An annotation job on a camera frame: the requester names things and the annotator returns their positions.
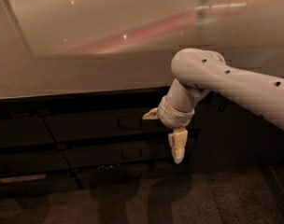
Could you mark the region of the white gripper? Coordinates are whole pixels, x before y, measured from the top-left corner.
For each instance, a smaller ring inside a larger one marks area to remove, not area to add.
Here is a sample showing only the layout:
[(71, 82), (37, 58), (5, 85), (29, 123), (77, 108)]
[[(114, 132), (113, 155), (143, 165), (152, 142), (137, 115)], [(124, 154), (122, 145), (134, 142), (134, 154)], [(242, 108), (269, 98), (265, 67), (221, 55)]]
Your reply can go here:
[(184, 127), (189, 125), (193, 115), (194, 110), (191, 112), (176, 110), (167, 102), (167, 99), (164, 96), (159, 103), (158, 108), (152, 108), (142, 117), (143, 120), (160, 119), (164, 126), (174, 129), (168, 134), (168, 142), (171, 147), (171, 154), (175, 164), (180, 164), (184, 159), (185, 146), (188, 139), (188, 131)]

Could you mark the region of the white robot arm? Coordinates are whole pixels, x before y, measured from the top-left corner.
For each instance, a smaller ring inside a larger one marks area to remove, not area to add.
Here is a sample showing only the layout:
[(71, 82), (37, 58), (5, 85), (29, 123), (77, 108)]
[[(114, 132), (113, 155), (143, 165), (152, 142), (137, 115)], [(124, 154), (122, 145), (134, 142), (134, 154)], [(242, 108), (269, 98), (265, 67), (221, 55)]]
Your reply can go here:
[(144, 119), (158, 119), (172, 132), (168, 142), (174, 162), (183, 161), (187, 126), (195, 107), (210, 91), (241, 105), (284, 131), (284, 78), (233, 68), (211, 50), (182, 49), (171, 62), (168, 93)]

